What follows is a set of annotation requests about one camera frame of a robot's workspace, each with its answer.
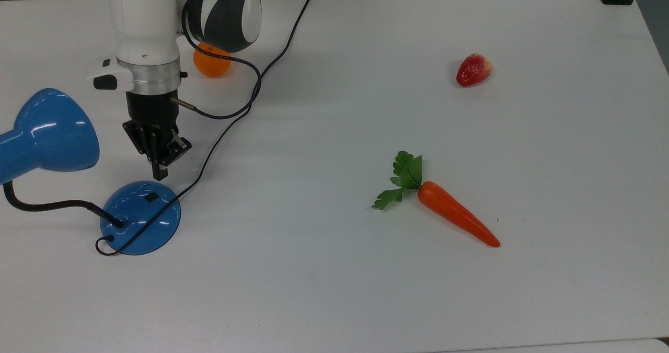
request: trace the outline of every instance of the blue desk lamp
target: blue desk lamp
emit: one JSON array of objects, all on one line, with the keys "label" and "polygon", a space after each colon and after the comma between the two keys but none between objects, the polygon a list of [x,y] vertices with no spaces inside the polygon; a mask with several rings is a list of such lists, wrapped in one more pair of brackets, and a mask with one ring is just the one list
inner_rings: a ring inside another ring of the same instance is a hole
[{"label": "blue desk lamp", "polygon": [[142,255],[163,246],[179,226],[181,207],[173,202],[153,224],[144,227],[175,197],[157,182],[124,186],[111,196],[105,209],[81,200],[27,204],[14,194],[13,180],[26,172],[38,167],[74,172],[93,167],[99,157],[98,137],[86,113],[61,91],[43,89],[21,108],[14,129],[0,134],[0,184],[9,203],[20,210],[78,206],[97,214],[103,238],[118,253]]}]

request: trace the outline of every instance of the black cable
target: black cable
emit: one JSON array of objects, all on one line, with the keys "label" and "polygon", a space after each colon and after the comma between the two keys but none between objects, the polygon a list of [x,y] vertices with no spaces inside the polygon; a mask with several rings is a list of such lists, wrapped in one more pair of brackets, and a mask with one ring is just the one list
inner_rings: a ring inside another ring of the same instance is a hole
[{"label": "black cable", "polygon": [[123,227],[123,222],[120,222],[120,220],[117,220],[117,218],[108,214],[105,212],[105,210],[91,203],[90,201],[65,200],[57,201],[55,203],[28,204],[16,198],[13,181],[8,181],[7,183],[3,184],[2,187],[5,190],[5,198],[7,198],[7,201],[9,201],[10,205],[14,208],[17,208],[18,210],[23,210],[24,212],[45,212],[48,210],[81,207],[90,210],[94,214],[97,214],[103,220],[107,220],[115,227]]},{"label": "black cable", "polygon": [[244,65],[250,67],[251,69],[253,69],[253,71],[256,73],[256,77],[258,77],[258,81],[256,82],[256,85],[253,87],[253,92],[251,93],[251,98],[249,99],[249,101],[246,103],[246,105],[244,105],[242,108],[240,108],[236,112],[233,112],[232,114],[212,115],[212,114],[207,114],[207,112],[203,112],[202,110],[199,110],[197,107],[193,107],[194,112],[197,112],[198,114],[202,115],[203,117],[207,117],[209,119],[225,120],[225,119],[234,118],[237,115],[244,112],[244,110],[246,110],[246,108],[248,108],[251,105],[251,103],[253,103],[253,100],[255,100],[256,96],[258,96],[258,93],[260,92],[260,86],[262,84],[262,75],[260,74],[260,71],[258,70],[258,68],[255,65],[253,65],[253,63],[251,63],[251,62],[248,62],[244,59],[235,58],[233,56],[219,55],[218,53],[209,52],[207,50],[203,50],[203,49],[199,48],[198,45],[196,45],[193,42],[193,39],[191,39],[191,36],[188,34],[188,28],[186,27],[186,14],[187,13],[188,13],[187,5],[184,5],[183,10],[181,11],[181,29],[182,29],[183,34],[186,37],[186,40],[188,41],[188,43],[196,51],[199,51],[199,52],[201,52],[201,53],[203,53],[207,56],[211,56],[213,58],[222,59],[222,60],[230,60],[231,62],[237,62],[237,63],[244,64]]},{"label": "black cable", "polygon": [[[213,155],[213,152],[214,152],[214,150],[216,149],[216,146],[218,146],[218,144],[219,144],[220,141],[223,139],[223,137],[225,136],[225,134],[227,133],[227,131],[229,131],[229,130],[232,128],[232,126],[234,126],[234,124],[235,124],[236,122],[239,122],[239,120],[241,120],[241,119],[242,119],[243,117],[245,117],[249,112],[251,112],[251,107],[253,106],[253,101],[256,100],[256,98],[258,97],[258,94],[260,93],[260,86],[261,86],[261,80],[262,80],[262,78],[265,76],[265,74],[267,74],[267,71],[270,70],[270,68],[273,67],[273,65],[275,65],[275,63],[278,62],[279,59],[281,59],[281,58],[283,57],[283,55],[286,53],[286,51],[287,51],[287,50],[289,49],[289,47],[291,46],[292,39],[293,39],[293,37],[295,36],[295,31],[297,30],[297,26],[298,26],[298,24],[299,24],[299,21],[302,19],[302,16],[303,16],[303,14],[304,14],[304,11],[306,10],[307,5],[309,4],[309,1],[311,1],[311,0],[306,0],[306,2],[304,3],[304,6],[303,6],[301,12],[299,12],[299,16],[297,17],[297,19],[296,19],[296,21],[295,21],[295,24],[294,24],[294,26],[293,26],[293,28],[292,28],[291,34],[289,35],[289,39],[287,40],[286,47],[284,47],[284,50],[281,51],[281,53],[280,53],[276,58],[274,58],[274,60],[272,60],[272,62],[270,62],[269,65],[267,65],[267,67],[265,68],[265,70],[263,70],[263,72],[262,72],[261,74],[258,72],[257,67],[255,67],[255,65],[253,66],[253,69],[256,70],[256,74],[258,74],[259,77],[258,77],[258,81],[256,82],[256,85],[253,87],[253,91],[251,92],[251,98],[249,99],[249,102],[246,103],[246,110],[245,110],[244,108],[242,108],[242,110],[239,110],[239,114],[241,114],[241,115],[239,115],[239,117],[237,117],[237,119],[233,120],[233,121],[227,126],[227,128],[225,128],[225,130],[224,130],[223,133],[218,137],[218,139],[215,141],[215,143],[213,143],[213,145],[211,146],[211,149],[210,149],[210,151],[209,151],[209,153],[208,153],[208,155],[207,155],[207,158],[205,159],[205,162],[202,164],[202,167],[201,167],[201,169],[200,169],[200,172],[199,172],[199,174],[198,174],[198,177],[194,180],[194,182],[191,183],[190,186],[186,187],[186,189],[184,189],[184,191],[181,191],[181,192],[180,192],[178,195],[176,195],[172,200],[170,200],[170,201],[169,201],[169,202],[168,202],[168,203],[167,203],[167,204],[166,204],[166,205],[165,205],[165,206],[164,206],[164,207],[163,207],[163,208],[162,208],[156,215],[154,215],[149,221],[147,221],[146,224],[144,224],[144,226],[142,226],[141,229],[140,229],[139,231],[137,231],[137,233],[136,233],[134,236],[132,236],[132,238],[128,239],[128,241],[127,241],[123,246],[121,246],[121,248],[119,248],[118,250],[115,250],[113,253],[105,253],[105,252],[101,251],[101,250],[100,250],[100,247],[98,246],[98,243],[100,243],[100,241],[113,241],[114,237],[113,237],[113,236],[103,236],[103,237],[99,238],[98,241],[95,242],[95,248],[96,248],[96,250],[97,250],[99,253],[101,253],[102,255],[105,255],[105,256],[112,256],[112,255],[116,255],[117,253],[122,253],[123,250],[124,250],[125,248],[127,248],[128,246],[130,246],[130,245],[131,245],[131,244],[132,244],[132,243],[133,243],[133,242],[134,242],[134,241],[135,241],[135,240],[136,240],[136,239],[137,239],[137,238],[138,238],[144,231],[146,231],[146,229],[147,229],[151,224],[153,224],[153,222],[155,222],[155,221],[158,219],[158,217],[160,217],[161,214],[163,214],[166,210],[168,210],[168,209],[170,208],[170,206],[172,206],[172,204],[175,203],[175,201],[179,200],[179,198],[181,198],[181,196],[185,195],[185,194],[186,194],[188,191],[190,191],[196,184],[198,184],[198,182],[199,182],[200,179],[202,178],[202,175],[203,175],[204,172],[205,172],[205,168],[207,167],[207,164],[208,164],[208,162],[209,162],[209,160],[210,160],[210,158],[211,158],[211,155]],[[188,42],[191,44],[191,46],[193,46],[193,47],[195,47],[195,48],[198,48],[196,45],[194,45],[193,41],[189,38],[189,36],[188,36],[188,32],[187,32],[186,30],[184,30],[184,34],[186,35],[186,39],[187,39]]]}]

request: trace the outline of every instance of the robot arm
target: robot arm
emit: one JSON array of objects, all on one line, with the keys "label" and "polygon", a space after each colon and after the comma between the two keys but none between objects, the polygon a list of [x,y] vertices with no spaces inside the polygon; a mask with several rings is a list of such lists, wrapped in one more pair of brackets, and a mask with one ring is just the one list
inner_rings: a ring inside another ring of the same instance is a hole
[{"label": "robot arm", "polygon": [[[177,98],[182,77],[177,34],[228,52],[243,50],[260,33],[260,0],[110,0],[116,58],[96,61],[87,81],[100,90],[126,92],[131,120],[123,128],[153,168],[167,167],[191,148],[179,136]],[[181,26],[182,15],[186,28]]]}]

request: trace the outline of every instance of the toy fruit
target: toy fruit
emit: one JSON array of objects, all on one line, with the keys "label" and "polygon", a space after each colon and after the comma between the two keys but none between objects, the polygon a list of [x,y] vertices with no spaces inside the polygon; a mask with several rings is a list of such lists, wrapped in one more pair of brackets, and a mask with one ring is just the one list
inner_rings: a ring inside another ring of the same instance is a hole
[{"label": "toy fruit", "polygon": [[[230,54],[224,50],[219,50],[218,48],[205,43],[199,43],[198,47],[216,55],[230,56]],[[203,75],[211,78],[224,74],[230,68],[230,60],[215,58],[206,55],[205,53],[201,53],[200,51],[194,52],[193,63],[195,64],[196,69]]]},{"label": "toy fruit", "polygon": [[460,65],[456,81],[461,86],[471,86],[487,79],[492,73],[492,63],[480,53],[469,55]]}]

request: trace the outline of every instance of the lamp shade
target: lamp shade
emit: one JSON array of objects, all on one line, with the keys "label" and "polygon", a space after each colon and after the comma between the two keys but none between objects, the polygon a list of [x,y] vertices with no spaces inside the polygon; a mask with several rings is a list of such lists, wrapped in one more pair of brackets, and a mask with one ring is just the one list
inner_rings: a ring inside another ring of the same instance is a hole
[{"label": "lamp shade", "polygon": [[14,129],[0,135],[0,184],[38,167],[88,169],[99,157],[98,137],[86,113],[67,94],[43,89],[21,108]]}]

